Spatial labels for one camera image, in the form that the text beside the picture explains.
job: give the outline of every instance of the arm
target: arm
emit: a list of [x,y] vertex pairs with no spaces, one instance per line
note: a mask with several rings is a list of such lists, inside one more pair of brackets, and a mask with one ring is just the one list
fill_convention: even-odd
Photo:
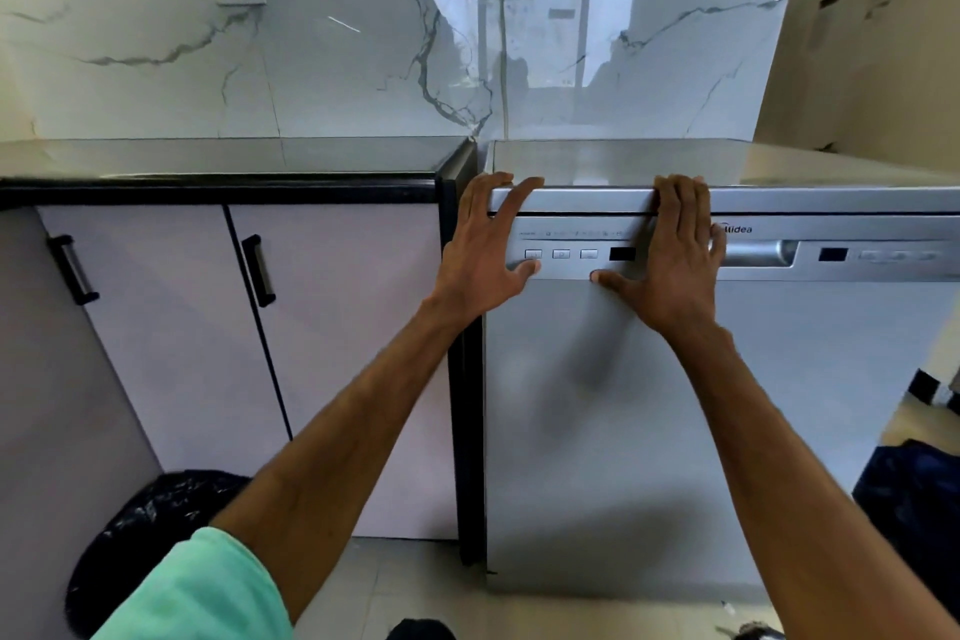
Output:
[[658,178],[643,282],[598,271],[686,370],[730,496],[790,640],[955,640],[960,627],[841,490],[714,321],[726,234],[701,181]]
[[496,218],[487,216],[491,191],[512,179],[498,172],[466,187],[433,293],[211,524],[263,563],[293,623],[340,559],[404,423],[454,339],[518,295],[540,266],[525,261],[508,271],[504,262],[514,217],[542,180],[525,180]]

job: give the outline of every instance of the black handle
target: black handle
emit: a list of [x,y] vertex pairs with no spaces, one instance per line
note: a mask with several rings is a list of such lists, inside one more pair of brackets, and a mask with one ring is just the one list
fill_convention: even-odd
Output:
[[67,246],[73,246],[72,235],[58,235],[57,237],[47,238],[47,248],[50,249],[50,255],[54,257],[56,268],[59,270],[60,276],[63,277],[63,281],[66,282],[66,288],[70,290],[74,303],[81,307],[99,299],[100,294],[97,291],[84,290],[77,269],[74,268],[73,261],[67,253]]
[[267,280],[263,276],[263,266],[260,261],[260,236],[251,235],[240,243],[243,256],[246,259],[246,270],[249,271],[249,280],[253,282],[253,293],[260,309],[269,307],[277,301],[277,295],[267,287]]

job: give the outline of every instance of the person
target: person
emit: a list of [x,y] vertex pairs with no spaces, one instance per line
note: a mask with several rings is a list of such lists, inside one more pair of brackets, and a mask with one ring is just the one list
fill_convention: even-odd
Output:
[[[504,264],[514,219],[543,180],[515,186],[488,216],[493,189],[512,181],[497,172],[470,182],[436,286],[406,327],[210,526],[171,550],[98,640],[291,637],[450,344],[539,270],[533,260],[514,270]],[[659,332],[689,376],[786,636],[960,639],[960,627],[790,428],[716,323],[726,235],[712,223],[707,186],[670,176],[655,189],[644,280],[612,271],[590,278]],[[402,625],[395,634],[452,637],[438,623]]]

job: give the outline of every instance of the forearm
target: forearm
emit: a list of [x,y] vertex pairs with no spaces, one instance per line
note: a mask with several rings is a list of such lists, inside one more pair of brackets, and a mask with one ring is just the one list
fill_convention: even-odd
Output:
[[276,582],[291,620],[336,565],[458,319],[432,297],[213,522]]
[[954,620],[770,402],[726,330],[671,340],[791,640],[957,638]]

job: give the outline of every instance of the midea logo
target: midea logo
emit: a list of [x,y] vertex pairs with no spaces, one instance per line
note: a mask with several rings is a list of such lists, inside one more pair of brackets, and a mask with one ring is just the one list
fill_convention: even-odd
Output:
[[753,233],[754,229],[749,225],[731,225],[730,223],[720,223],[726,233]]

